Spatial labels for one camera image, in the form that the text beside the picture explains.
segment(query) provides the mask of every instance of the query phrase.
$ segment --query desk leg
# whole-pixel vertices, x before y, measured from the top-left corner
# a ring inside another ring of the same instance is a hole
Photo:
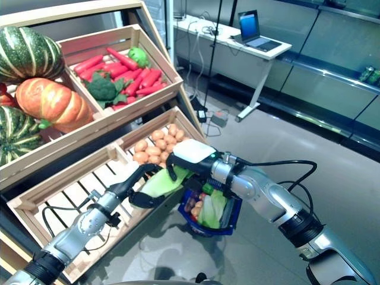
[[[236,122],[240,122],[242,119],[247,117],[253,110],[255,110],[260,105],[260,103],[257,103],[257,99],[259,98],[261,90],[265,84],[265,81],[267,80],[269,72],[271,71],[271,67],[273,65],[273,62],[274,62],[274,60],[272,59],[272,60],[267,61],[265,63],[265,66],[263,67],[263,70],[262,70],[262,77],[259,81],[259,84],[257,85],[257,87],[255,89],[255,92],[254,92],[254,95],[252,96],[251,102],[247,107],[245,107],[245,109],[243,111],[240,112],[240,114],[238,114],[236,116],[236,118],[235,118]]]

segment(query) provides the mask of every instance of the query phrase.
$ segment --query striped green squash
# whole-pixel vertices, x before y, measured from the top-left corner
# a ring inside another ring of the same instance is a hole
[[[28,27],[0,29],[0,81],[18,84],[32,77],[55,79],[64,70],[61,48]]]
[[[40,146],[39,131],[31,116],[13,107],[0,106],[0,166]]]

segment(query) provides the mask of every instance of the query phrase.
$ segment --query robotic arm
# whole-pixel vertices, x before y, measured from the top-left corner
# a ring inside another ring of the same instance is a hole
[[[173,180],[172,165],[197,173],[200,178],[212,178],[247,201],[258,214],[275,225],[294,245],[300,257],[309,264],[306,273],[313,285],[327,285],[340,280],[375,285],[366,266],[328,227],[305,211],[298,200],[281,185],[271,181],[257,167],[246,161],[220,154],[214,148],[195,140],[178,144],[167,159],[167,169]]]
[[[246,200],[260,215],[280,229],[285,237],[309,262],[307,275],[313,285],[327,285],[339,280],[354,280],[359,284],[376,285],[371,272],[335,236],[318,222],[286,189],[271,181],[259,168],[245,165],[244,160],[230,153],[218,153],[214,148],[195,140],[178,144],[167,159],[167,169],[173,180],[173,165],[189,169],[200,179],[209,178],[224,185],[224,194],[234,192]],[[107,223],[116,226],[120,220],[115,208],[126,198],[134,205],[152,208],[164,197],[152,198],[132,187],[145,175],[160,167],[140,166],[125,182],[109,187],[99,200],[80,214],[72,226],[54,237],[25,269],[17,271],[5,285],[50,285],[83,250],[86,243],[99,234]]]

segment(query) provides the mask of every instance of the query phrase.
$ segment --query laptop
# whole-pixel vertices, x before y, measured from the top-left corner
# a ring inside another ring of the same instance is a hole
[[[232,36],[235,41],[263,52],[268,52],[281,45],[279,42],[260,37],[257,10],[242,12],[238,15],[241,34]]]

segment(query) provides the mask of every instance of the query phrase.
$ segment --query laptop screen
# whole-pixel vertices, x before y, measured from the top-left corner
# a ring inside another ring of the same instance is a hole
[[[239,21],[243,42],[254,40],[260,36],[257,10],[239,13]]]

